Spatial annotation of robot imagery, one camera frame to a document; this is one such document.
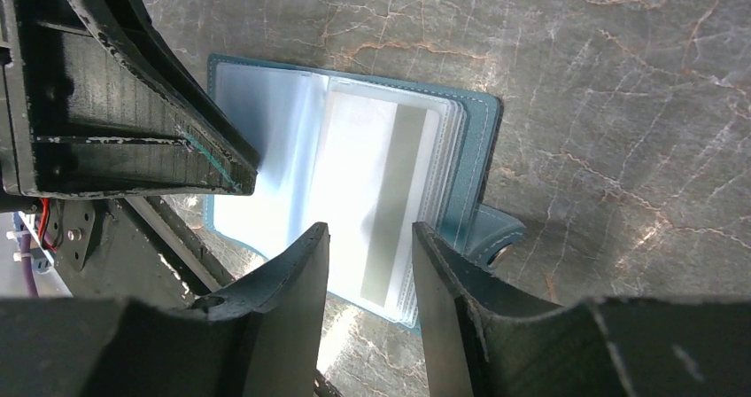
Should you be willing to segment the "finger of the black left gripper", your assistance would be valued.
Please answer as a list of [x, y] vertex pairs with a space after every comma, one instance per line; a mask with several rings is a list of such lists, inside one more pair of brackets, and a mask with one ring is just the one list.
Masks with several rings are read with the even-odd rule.
[[143, 0], [1, 0], [6, 193], [249, 195], [258, 165]]

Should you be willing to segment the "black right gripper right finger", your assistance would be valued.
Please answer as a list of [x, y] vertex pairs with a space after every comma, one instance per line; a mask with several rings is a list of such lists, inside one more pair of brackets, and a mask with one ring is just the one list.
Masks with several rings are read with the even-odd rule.
[[747, 396], [744, 297], [593, 297], [570, 307], [480, 269], [423, 222], [414, 281], [433, 396]]

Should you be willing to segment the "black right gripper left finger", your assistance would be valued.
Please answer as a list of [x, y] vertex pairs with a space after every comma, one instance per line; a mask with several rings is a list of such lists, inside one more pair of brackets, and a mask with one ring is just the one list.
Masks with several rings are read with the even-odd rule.
[[4, 396], [310, 396], [329, 230], [317, 222], [281, 254], [196, 300], [4, 299]]

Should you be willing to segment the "blue card holder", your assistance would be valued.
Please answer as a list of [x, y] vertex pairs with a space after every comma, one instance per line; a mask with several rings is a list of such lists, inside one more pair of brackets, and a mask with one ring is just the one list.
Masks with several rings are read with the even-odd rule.
[[332, 236], [328, 290], [419, 326], [412, 226], [493, 269], [524, 225], [480, 201], [501, 102], [477, 91], [212, 55], [208, 87], [260, 155], [254, 192], [205, 199], [205, 227], [265, 259]]

